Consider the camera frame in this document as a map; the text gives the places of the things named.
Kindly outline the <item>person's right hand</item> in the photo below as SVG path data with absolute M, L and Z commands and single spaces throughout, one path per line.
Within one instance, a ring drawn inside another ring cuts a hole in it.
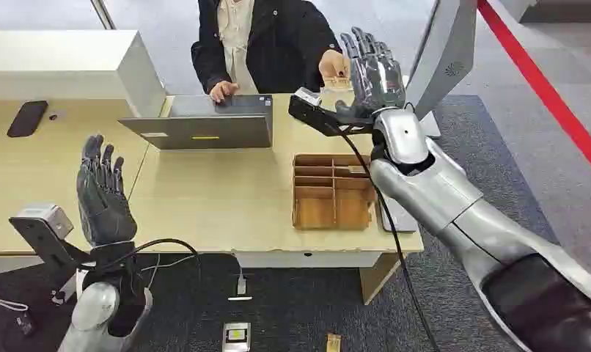
M 210 90 L 209 96 L 215 103 L 222 103 L 226 97 L 235 94 L 239 89 L 238 84 L 230 81 L 220 81 Z

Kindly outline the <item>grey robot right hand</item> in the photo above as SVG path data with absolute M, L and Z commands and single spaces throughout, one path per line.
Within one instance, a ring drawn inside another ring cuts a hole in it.
M 335 103 L 337 114 L 349 118 L 367 118 L 382 108 L 405 106 L 406 93 L 400 64 L 384 42 L 369 32 L 352 27 L 340 35 L 350 62 L 350 81 L 354 99 L 351 105 Z

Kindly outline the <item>person's left hand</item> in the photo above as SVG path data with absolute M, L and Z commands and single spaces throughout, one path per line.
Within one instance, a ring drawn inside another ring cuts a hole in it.
M 322 78 L 347 78 L 350 75 L 350 62 L 334 49 L 326 50 L 318 64 Z

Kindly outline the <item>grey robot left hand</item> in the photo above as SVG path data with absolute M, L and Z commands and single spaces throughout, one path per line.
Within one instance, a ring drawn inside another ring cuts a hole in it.
M 131 241 L 137 231 L 124 192 L 125 159 L 119 156 L 113 160 L 114 146 L 103 146 L 103 142 L 100 134 L 88 137 L 76 177 L 81 226 L 91 246 Z

